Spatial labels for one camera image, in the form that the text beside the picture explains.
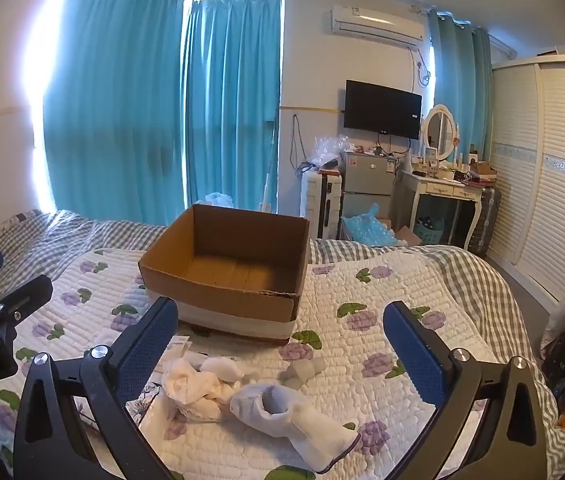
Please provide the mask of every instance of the metal bolt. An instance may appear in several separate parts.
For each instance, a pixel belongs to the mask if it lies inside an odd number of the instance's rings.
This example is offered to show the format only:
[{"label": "metal bolt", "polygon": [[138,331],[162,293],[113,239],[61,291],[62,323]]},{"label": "metal bolt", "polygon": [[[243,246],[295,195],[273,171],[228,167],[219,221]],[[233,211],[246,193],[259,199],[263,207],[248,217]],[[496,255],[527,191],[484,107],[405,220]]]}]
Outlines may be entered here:
[{"label": "metal bolt", "polygon": [[465,350],[464,348],[456,348],[453,351],[453,356],[458,360],[461,361],[463,363],[466,363],[467,361],[470,360],[471,358],[471,354],[469,353],[469,350]]},{"label": "metal bolt", "polygon": [[47,359],[49,359],[49,356],[45,354],[45,352],[42,352],[34,357],[34,364],[43,365],[47,362]]},{"label": "metal bolt", "polygon": [[96,359],[102,359],[105,355],[109,353],[109,349],[105,345],[98,345],[91,350],[91,357]]},{"label": "metal bolt", "polygon": [[520,357],[519,355],[516,355],[513,358],[513,365],[516,368],[519,368],[520,370],[524,370],[524,368],[527,367],[527,360],[524,357]]}]

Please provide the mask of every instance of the teal curtain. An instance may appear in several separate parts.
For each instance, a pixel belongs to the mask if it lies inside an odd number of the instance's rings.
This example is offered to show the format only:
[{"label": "teal curtain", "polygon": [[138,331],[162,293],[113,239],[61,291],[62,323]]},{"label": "teal curtain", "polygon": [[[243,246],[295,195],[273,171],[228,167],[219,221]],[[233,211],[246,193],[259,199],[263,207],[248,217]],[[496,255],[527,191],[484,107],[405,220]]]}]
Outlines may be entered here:
[{"label": "teal curtain", "polygon": [[473,144],[481,160],[491,147],[493,75],[489,35],[482,28],[454,23],[451,16],[429,13],[436,63],[434,104],[443,104],[459,124],[462,160]]},{"label": "teal curtain", "polygon": [[43,101],[57,208],[169,224],[184,209],[184,0],[65,0]]},{"label": "teal curtain", "polygon": [[191,202],[212,192],[275,209],[282,0],[200,0],[188,27],[186,167]]}]

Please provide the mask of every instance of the gray gingham fabric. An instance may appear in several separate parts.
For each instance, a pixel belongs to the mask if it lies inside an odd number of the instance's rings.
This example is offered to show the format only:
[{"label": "gray gingham fabric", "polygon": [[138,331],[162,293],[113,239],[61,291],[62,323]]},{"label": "gray gingham fabric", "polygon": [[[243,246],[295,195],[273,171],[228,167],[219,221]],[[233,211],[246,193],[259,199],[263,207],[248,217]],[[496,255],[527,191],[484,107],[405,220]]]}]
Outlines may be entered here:
[{"label": "gray gingham fabric", "polygon": [[[5,257],[0,270],[0,297],[39,274],[55,280],[87,251],[147,249],[164,229],[126,221],[92,221],[69,211],[27,215],[26,221],[16,222],[0,232],[0,250]],[[356,242],[312,240],[310,263],[364,260],[397,250],[423,254],[437,264],[445,286],[501,362],[514,355],[529,361],[547,430],[550,478],[559,478],[565,470],[565,430],[556,427],[555,400],[536,365],[516,301],[502,277],[486,262],[449,246],[370,248]]]}]

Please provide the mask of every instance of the vanity table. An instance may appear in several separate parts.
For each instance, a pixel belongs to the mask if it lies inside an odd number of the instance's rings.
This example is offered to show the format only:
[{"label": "vanity table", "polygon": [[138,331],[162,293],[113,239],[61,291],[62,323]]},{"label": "vanity table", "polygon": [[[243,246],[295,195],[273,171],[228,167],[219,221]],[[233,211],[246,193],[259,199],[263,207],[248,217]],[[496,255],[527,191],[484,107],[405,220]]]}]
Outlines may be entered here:
[{"label": "vanity table", "polygon": [[[465,240],[465,249],[469,247],[469,240],[473,234],[473,230],[478,223],[480,213],[482,211],[482,188],[474,186],[466,186],[465,184],[457,181],[442,180],[440,178],[430,178],[427,176],[418,176],[412,173],[400,172],[400,180],[397,184],[398,194],[400,200],[397,204],[397,228],[400,229],[402,225],[406,225],[406,216],[411,213],[409,217],[409,229],[413,231],[415,227],[415,220],[418,213],[418,203],[420,196],[427,194],[433,196],[441,196],[456,200],[456,212],[453,216],[453,223],[451,224],[451,231],[449,232],[448,243],[451,243],[454,232],[456,231],[457,216],[460,211],[460,201],[466,200],[475,203],[475,212],[473,213],[473,220],[469,226],[469,232]],[[409,200],[408,195],[413,192],[413,201]]]}]

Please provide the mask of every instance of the tv screen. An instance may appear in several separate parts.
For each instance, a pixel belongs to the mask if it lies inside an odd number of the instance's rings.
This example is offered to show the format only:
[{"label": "tv screen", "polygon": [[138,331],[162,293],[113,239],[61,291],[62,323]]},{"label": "tv screen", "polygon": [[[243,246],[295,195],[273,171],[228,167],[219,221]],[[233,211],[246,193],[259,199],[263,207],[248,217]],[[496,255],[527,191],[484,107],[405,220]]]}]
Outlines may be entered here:
[{"label": "tv screen", "polygon": [[422,96],[347,80],[344,127],[418,139]]}]

